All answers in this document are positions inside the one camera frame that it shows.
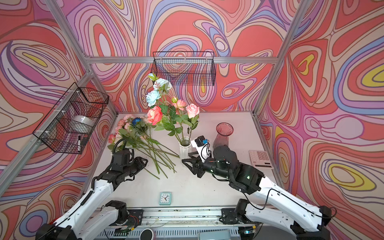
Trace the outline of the pink glass vase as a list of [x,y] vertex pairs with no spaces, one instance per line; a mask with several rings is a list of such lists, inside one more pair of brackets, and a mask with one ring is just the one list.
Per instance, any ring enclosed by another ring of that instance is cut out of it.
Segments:
[[234,128],[229,123],[219,123],[216,126],[217,136],[214,140],[213,150],[220,146],[229,146],[229,136],[234,132]]

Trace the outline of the red pink rose stem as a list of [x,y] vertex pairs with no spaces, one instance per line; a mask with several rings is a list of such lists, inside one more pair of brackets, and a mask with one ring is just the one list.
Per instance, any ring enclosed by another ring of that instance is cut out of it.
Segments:
[[181,118],[174,107],[159,105],[153,106],[147,113],[147,120],[155,131],[167,131],[168,136],[176,137],[179,144],[183,144],[183,127]]

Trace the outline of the pink carnation flower stem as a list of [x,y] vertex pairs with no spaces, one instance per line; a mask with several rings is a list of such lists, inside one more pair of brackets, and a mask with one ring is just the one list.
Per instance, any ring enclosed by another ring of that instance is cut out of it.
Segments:
[[176,110],[176,114],[177,114],[176,123],[179,125],[178,127],[176,127],[175,136],[182,146],[186,146],[188,142],[186,141],[184,136],[182,115],[185,113],[185,108],[187,106],[187,103],[183,100],[178,99],[177,97],[172,97],[171,103]]

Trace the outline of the pale blue flower stem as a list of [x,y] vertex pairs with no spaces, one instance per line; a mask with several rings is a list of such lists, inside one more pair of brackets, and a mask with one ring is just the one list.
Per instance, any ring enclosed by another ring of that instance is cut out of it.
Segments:
[[170,81],[159,78],[154,73],[148,75],[149,80],[153,83],[153,89],[146,94],[146,102],[150,109],[153,106],[166,105],[172,106],[171,98],[174,97],[171,95],[170,91],[173,88]]

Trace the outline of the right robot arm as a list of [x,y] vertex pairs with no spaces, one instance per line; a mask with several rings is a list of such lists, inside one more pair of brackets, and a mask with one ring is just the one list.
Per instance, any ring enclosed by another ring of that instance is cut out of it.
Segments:
[[226,145],[214,149],[210,157],[183,159],[182,163],[198,178],[211,174],[220,182],[245,195],[235,212],[242,223],[265,223],[286,231],[298,240],[329,240],[327,229],[333,211],[313,206],[285,191],[263,172],[238,160]]

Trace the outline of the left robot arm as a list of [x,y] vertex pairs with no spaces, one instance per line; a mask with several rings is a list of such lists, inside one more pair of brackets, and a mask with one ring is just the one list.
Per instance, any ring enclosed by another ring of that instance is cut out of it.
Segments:
[[145,169],[147,164],[148,160],[136,157],[133,150],[125,149],[114,153],[108,167],[93,178],[87,193],[52,224],[42,225],[35,238],[93,240],[111,224],[125,224],[130,215],[126,203],[121,201],[109,201],[98,215],[92,215],[121,183],[134,181],[136,174]]

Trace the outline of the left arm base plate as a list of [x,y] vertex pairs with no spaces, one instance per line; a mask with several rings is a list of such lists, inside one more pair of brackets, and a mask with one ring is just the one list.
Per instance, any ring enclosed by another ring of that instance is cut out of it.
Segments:
[[127,219],[122,223],[113,223],[111,226],[128,226],[128,227],[137,227],[142,224],[144,210],[142,209],[128,209]]

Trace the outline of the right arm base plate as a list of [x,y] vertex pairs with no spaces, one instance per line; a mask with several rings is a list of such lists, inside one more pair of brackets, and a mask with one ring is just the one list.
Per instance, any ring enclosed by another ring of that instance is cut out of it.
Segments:
[[222,208],[219,222],[224,225],[255,224],[255,222],[246,217],[245,210],[235,208]]

